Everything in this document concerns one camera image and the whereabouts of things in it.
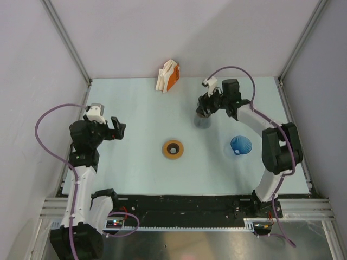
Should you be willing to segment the white paper coffee filters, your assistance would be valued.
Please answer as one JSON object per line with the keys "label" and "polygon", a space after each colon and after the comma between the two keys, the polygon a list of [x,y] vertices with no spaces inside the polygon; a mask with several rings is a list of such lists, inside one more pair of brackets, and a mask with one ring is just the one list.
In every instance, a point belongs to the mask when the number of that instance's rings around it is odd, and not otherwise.
{"label": "white paper coffee filters", "polygon": [[168,79],[167,72],[169,71],[171,65],[175,66],[176,64],[177,62],[172,59],[164,63],[163,68],[161,68],[158,73],[156,90],[160,90],[161,92],[166,93],[166,82]]}

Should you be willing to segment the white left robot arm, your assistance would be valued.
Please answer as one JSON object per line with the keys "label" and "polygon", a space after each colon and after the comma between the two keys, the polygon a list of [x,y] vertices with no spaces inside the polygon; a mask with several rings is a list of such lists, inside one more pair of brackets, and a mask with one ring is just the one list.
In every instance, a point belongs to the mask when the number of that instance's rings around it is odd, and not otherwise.
{"label": "white left robot arm", "polygon": [[49,238],[59,259],[101,258],[106,219],[120,211],[114,189],[92,192],[100,157],[98,146],[104,140],[121,140],[124,136],[126,124],[116,117],[111,121],[113,129],[84,116],[69,127],[74,148],[68,161],[73,171],[72,184],[63,220]]}

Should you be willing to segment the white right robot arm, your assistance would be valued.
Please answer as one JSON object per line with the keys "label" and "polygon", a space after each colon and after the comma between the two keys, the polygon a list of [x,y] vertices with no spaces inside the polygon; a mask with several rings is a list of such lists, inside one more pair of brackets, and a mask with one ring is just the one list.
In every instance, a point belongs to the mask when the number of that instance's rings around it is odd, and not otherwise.
{"label": "white right robot arm", "polygon": [[222,81],[221,90],[215,77],[205,79],[202,84],[207,92],[198,98],[198,117],[207,119],[222,109],[228,117],[248,126],[261,137],[261,160],[265,170],[252,192],[248,208],[257,217],[276,212],[275,203],[284,179],[294,175],[296,166],[303,160],[296,125],[291,122],[279,124],[257,110],[252,100],[241,97],[236,79]]}

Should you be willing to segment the blue glass dripper cone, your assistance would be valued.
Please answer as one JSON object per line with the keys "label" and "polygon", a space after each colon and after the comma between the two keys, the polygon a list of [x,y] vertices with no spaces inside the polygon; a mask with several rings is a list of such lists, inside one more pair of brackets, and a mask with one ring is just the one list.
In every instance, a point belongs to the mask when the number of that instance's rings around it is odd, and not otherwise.
{"label": "blue glass dripper cone", "polygon": [[248,154],[253,148],[252,142],[247,137],[241,135],[232,138],[230,146],[235,155]]}

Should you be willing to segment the glass beaker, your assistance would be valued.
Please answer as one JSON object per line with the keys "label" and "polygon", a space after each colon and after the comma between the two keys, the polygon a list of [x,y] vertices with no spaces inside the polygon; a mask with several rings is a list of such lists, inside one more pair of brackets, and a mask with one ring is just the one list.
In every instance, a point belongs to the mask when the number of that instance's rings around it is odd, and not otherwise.
{"label": "glass beaker", "polygon": [[199,129],[207,129],[211,126],[211,118],[196,113],[194,116],[194,125]]}

